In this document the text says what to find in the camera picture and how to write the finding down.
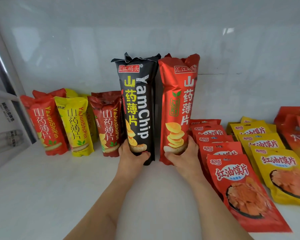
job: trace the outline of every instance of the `yellow chip bag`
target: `yellow chip bag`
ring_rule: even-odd
[[[258,121],[258,120],[252,119],[252,118],[249,118],[246,116],[242,116],[242,118],[241,118],[241,123],[249,123],[249,122],[255,122],[255,121]],[[275,124],[267,124],[267,126],[273,133],[277,132],[277,126]]]
[[[84,97],[54,97],[67,134],[72,155],[88,156],[93,150],[86,110],[88,100]]]
[[[239,141],[238,135],[242,134],[271,133],[271,130],[269,129],[264,120],[259,120],[251,123],[231,124],[231,128],[237,141]]]
[[[83,97],[85,99],[88,99],[88,96],[90,96],[90,95],[87,95],[87,94],[80,95],[80,97]],[[90,103],[88,103],[86,116],[87,116],[91,140],[92,140],[92,143],[95,143],[97,141],[98,131],[97,131],[97,126],[96,126],[96,120],[94,119],[94,113],[93,113]]]
[[[228,122],[227,124],[227,128],[225,129],[225,132],[227,133],[227,135],[232,135],[233,139],[236,141],[236,137],[235,134],[233,133],[233,130],[231,128],[232,124],[239,124],[240,122]]]
[[[65,88],[65,91],[66,91],[66,97],[67,98],[76,98],[76,97],[79,97],[79,95],[77,94],[76,91],[70,89],[70,88]]]
[[[259,177],[260,181],[263,182],[260,170],[254,160],[250,146],[286,149],[284,144],[277,133],[238,135],[238,137],[250,160],[254,172]]]
[[[294,151],[251,146],[272,198],[280,204],[300,205],[300,158]]]

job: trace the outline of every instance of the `black chip bag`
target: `black chip bag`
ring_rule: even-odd
[[[130,150],[135,155],[144,151],[151,157],[144,165],[155,160],[153,83],[158,71],[160,54],[149,58],[113,59],[120,80],[124,117]]]

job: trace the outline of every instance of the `person's left hand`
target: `person's left hand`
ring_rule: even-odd
[[[151,153],[143,152],[136,156],[130,151],[128,139],[119,148],[120,161],[115,178],[133,183],[135,178],[141,173],[145,161],[148,160]]]

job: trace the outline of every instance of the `person's right arm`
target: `person's right arm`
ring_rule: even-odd
[[[204,177],[198,159],[198,145],[191,136],[188,148],[182,155],[165,153],[165,156],[192,188],[200,215],[202,239],[253,240]]]

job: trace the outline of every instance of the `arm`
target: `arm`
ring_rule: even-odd
[[[143,163],[150,157],[149,152],[135,156],[130,151],[128,140],[119,148],[119,154],[120,161],[114,179],[64,240],[115,239],[124,198],[142,171]]]
[[[202,239],[253,240],[241,227],[204,177],[198,159],[198,145],[189,136],[185,152],[165,153],[194,193],[201,223]]]

